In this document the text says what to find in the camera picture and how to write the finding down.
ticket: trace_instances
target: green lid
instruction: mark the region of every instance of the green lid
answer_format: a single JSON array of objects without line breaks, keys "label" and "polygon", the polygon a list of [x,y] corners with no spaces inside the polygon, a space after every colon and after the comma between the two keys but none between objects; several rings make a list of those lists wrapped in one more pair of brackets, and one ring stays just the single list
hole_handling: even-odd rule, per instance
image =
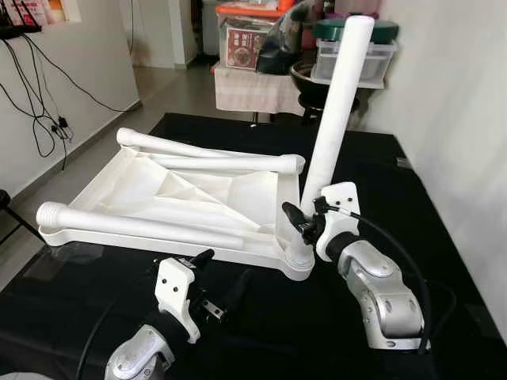
[{"label": "green lid", "polygon": [[[321,20],[314,26],[314,36],[322,40],[339,41],[345,28],[344,18]],[[398,35],[398,24],[390,21],[375,20],[372,38],[374,44],[390,44]]]}]

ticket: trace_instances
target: black table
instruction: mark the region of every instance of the black table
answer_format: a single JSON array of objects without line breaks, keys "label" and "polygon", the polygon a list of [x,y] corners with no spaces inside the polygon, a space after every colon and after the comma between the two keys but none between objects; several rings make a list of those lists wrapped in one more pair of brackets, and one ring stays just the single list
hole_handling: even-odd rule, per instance
[{"label": "black table", "polygon": [[[216,149],[297,153],[308,161],[316,136],[315,129],[297,124],[251,128],[247,122],[178,114],[165,115],[151,133]],[[407,378],[415,378],[416,369],[421,378],[430,378],[433,367],[441,378],[507,378],[501,361],[505,345],[419,178],[396,165],[402,157],[391,135],[347,132],[334,182],[354,181],[363,215],[397,236],[428,279],[455,290],[456,311],[432,339],[431,355],[400,354],[386,361],[369,350],[355,299],[335,270],[318,261],[301,283],[276,270],[254,268],[236,316],[181,355],[168,378],[394,378],[389,374],[399,374],[403,367]],[[360,230],[405,268],[379,235],[366,227]],[[154,258],[165,257],[78,243],[69,245],[67,253],[59,252],[57,260],[43,249],[0,294],[0,370],[74,378],[82,347],[103,309]],[[213,261],[202,284],[220,298],[245,267]],[[417,294],[409,276],[406,282]],[[449,296],[437,282],[430,288],[437,321]],[[153,290],[154,277],[145,276],[123,293],[97,335],[84,379],[103,377],[114,348],[132,336],[156,305]]]}]

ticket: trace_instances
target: floor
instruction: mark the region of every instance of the floor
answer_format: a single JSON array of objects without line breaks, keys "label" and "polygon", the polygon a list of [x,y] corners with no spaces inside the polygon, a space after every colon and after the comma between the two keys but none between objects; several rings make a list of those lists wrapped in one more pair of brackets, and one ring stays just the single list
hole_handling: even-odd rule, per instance
[{"label": "floor", "polygon": [[[135,79],[143,107],[117,120],[103,137],[71,160],[40,187],[29,199],[11,207],[33,226],[37,208],[46,201],[69,203],[95,177],[118,151],[116,130],[129,127],[149,132],[166,112],[187,113],[233,120],[251,120],[247,112],[226,112],[215,108],[215,85],[208,65],[188,70],[135,68]],[[260,121],[267,121],[261,115]],[[7,215],[0,215],[0,237],[15,226]],[[20,228],[0,246],[0,291],[25,266],[43,244],[26,229]]]}]

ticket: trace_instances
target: white wall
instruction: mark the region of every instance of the white wall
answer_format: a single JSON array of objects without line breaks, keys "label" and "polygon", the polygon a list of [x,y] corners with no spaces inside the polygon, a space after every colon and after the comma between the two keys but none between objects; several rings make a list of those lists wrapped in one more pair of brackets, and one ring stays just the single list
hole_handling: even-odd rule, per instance
[{"label": "white wall", "polygon": [[[119,109],[133,105],[139,95],[117,2],[77,0],[77,4],[82,22],[51,25],[32,38],[53,61],[105,103]],[[33,78],[25,40],[17,38],[10,43],[21,65]],[[4,44],[0,45],[0,68],[0,82],[18,104],[28,109],[26,94]],[[44,71],[60,113],[75,133],[70,150],[117,116],[116,112],[93,103],[46,63]],[[61,159],[63,148],[58,142],[56,152],[49,158],[40,158],[33,141],[31,120],[13,109],[3,93],[0,93],[0,115],[0,188],[15,196]],[[48,147],[47,140],[44,141],[42,145]]]},{"label": "white wall", "polygon": [[401,51],[364,125],[398,137],[507,340],[507,2],[384,0],[380,14]]},{"label": "white wall", "polygon": [[170,8],[174,62],[185,65],[197,56],[197,43],[192,31],[192,2],[190,0],[167,1]]},{"label": "white wall", "polygon": [[[131,0],[118,0],[128,40],[132,33]],[[133,0],[134,47],[138,66],[174,68],[168,0]]]}]

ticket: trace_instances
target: white tube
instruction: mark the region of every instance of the white tube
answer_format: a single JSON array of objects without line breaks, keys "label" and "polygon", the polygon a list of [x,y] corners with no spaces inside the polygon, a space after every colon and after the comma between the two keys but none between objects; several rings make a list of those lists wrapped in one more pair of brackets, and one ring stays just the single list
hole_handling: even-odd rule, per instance
[{"label": "white tube", "polygon": [[39,226],[54,229],[74,228],[227,249],[243,247],[243,239],[240,237],[206,231],[205,228],[197,229],[140,218],[80,211],[56,202],[43,203],[37,211],[36,220]]},{"label": "white tube", "polygon": [[352,16],[345,23],[301,199],[301,210],[306,215],[314,214],[313,200],[331,183],[374,23],[373,18],[367,16]]},{"label": "white tube", "polygon": [[153,161],[169,169],[265,170],[282,174],[300,174],[304,158],[284,154],[271,158],[157,158]]},{"label": "white tube", "polygon": [[124,146],[139,146],[153,150],[160,150],[169,154],[180,154],[189,157],[202,158],[226,158],[231,157],[229,154],[217,152],[210,149],[199,148],[175,142],[171,140],[161,139],[159,137],[145,135],[129,128],[120,128],[116,133],[116,141]]}]

